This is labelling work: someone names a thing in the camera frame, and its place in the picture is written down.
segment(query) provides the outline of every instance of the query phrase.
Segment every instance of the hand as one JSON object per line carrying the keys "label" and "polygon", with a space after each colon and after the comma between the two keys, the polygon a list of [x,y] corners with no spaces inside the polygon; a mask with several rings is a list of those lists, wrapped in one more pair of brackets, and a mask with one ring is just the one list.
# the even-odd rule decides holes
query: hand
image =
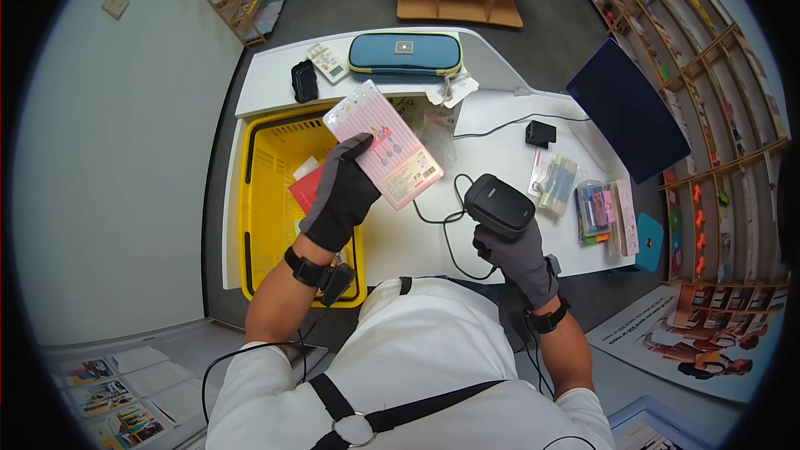
{"label": "hand", "polygon": [[374,136],[363,132],[337,145],[322,165],[317,198],[300,231],[316,245],[337,253],[353,237],[353,228],[364,222],[380,192],[355,163],[372,144]]}
{"label": "hand", "polygon": [[542,234],[535,219],[514,241],[477,225],[472,245],[478,250],[477,255],[501,269],[506,283],[519,286],[533,309],[546,305],[558,292],[558,280],[542,255]]}

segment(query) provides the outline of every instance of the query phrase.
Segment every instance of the blue pencil case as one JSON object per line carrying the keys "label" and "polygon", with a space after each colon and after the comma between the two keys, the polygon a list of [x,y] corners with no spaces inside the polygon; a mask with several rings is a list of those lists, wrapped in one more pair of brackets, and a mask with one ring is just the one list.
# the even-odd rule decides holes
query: blue pencil case
{"label": "blue pencil case", "polygon": [[461,43],[446,33],[363,33],[347,55],[353,78],[376,84],[434,84],[458,73],[462,62]]}

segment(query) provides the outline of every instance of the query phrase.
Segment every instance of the teal stool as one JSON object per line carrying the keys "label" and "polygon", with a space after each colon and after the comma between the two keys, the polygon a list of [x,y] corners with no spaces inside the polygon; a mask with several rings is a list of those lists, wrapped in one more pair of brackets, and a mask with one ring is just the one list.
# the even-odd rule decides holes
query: teal stool
{"label": "teal stool", "polygon": [[658,221],[640,212],[636,216],[636,230],[639,235],[639,252],[633,265],[618,267],[615,272],[634,273],[646,271],[652,273],[658,267],[661,259],[661,244],[664,239],[664,226]]}

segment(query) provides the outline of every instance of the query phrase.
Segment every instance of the white counter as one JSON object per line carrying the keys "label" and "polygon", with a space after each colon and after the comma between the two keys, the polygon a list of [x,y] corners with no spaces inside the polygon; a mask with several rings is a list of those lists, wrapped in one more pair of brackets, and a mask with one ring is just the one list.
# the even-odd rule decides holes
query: white counter
{"label": "white counter", "polygon": [[[425,27],[391,28],[382,31],[429,31]],[[515,70],[475,32],[465,28],[439,27],[437,31],[456,33],[463,45],[464,63],[480,89],[468,95],[463,102],[456,134],[485,133],[509,120],[529,113],[561,115],[573,119],[585,118],[583,110],[568,95],[539,92],[529,87]],[[278,47],[255,55],[245,78],[242,95],[237,105],[237,122],[234,144],[231,149],[225,188],[225,206],[222,228],[222,285],[224,288],[240,288],[242,284],[238,263],[238,178],[242,166],[243,136],[246,126],[256,115],[263,115],[285,108],[298,106],[291,87],[290,70],[305,59],[305,50],[315,42],[322,42],[337,55],[346,59],[350,42],[358,33],[332,35],[308,40],[293,45]],[[320,99],[335,101],[352,92],[358,83],[350,77],[331,85],[327,79],[317,78]],[[385,95],[421,95],[420,85],[379,86]],[[557,142],[550,146],[581,168],[578,181],[585,179],[614,180],[627,177],[627,171],[618,157],[606,166],[604,172],[578,143],[565,120],[535,117],[554,125]],[[520,191],[527,191],[533,165],[535,147],[524,142],[525,124],[509,125],[495,134],[482,138],[457,140],[457,163],[447,171],[444,178],[421,195],[417,202],[430,220],[441,220],[459,209],[453,189],[456,174],[466,173],[473,179],[483,173],[491,173]],[[469,181],[460,180],[462,194]],[[631,265],[635,257],[609,258],[603,245],[582,247],[578,243],[578,220],[575,205],[570,202],[559,220],[538,212],[536,220],[542,230],[545,254],[553,253],[561,264],[562,275],[592,273],[605,269]],[[472,247],[472,232],[475,222],[465,216],[457,223],[448,225],[450,243],[455,258],[466,272],[486,275],[490,265],[477,257]],[[441,275],[466,278],[454,267],[447,253],[441,225],[427,225],[420,221],[414,207],[409,205],[395,211],[384,199],[371,208],[363,225],[364,256],[367,285],[376,285],[387,278],[400,275]],[[483,283],[502,281],[496,272]]]}

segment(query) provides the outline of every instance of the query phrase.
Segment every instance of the metal ring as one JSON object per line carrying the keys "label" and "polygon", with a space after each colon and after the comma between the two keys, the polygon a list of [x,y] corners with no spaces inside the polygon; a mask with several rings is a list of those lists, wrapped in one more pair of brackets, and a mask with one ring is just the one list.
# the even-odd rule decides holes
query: metal ring
{"label": "metal ring", "polygon": [[[366,415],[362,414],[361,412],[354,412],[354,415],[360,415],[361,417],[364,417],[364,420],[366,420]],[[330,422],[330,430],[333,431],[336,434],[339,434],[338,431],[336,431],[336,423],[337,422],[338,422],[337,420],[333,420],[333,421]],[[369,441],[367,441],[365,443],[359,443],[357,445],[352,444],[349,441],[345,440],[344,438],[342,438],[342,435],[339,435],[339,437],[342,438],[343,440],[347,441],[347,445],[350,445],[350,448],[358,448],[358,447],[365,447],[366,445],[369,445],[370,443],[375,441],[375,436],[377,436],[377,435],[378,434],[375,431],[373,431],[372,432],[372,437],[370,438]]]}

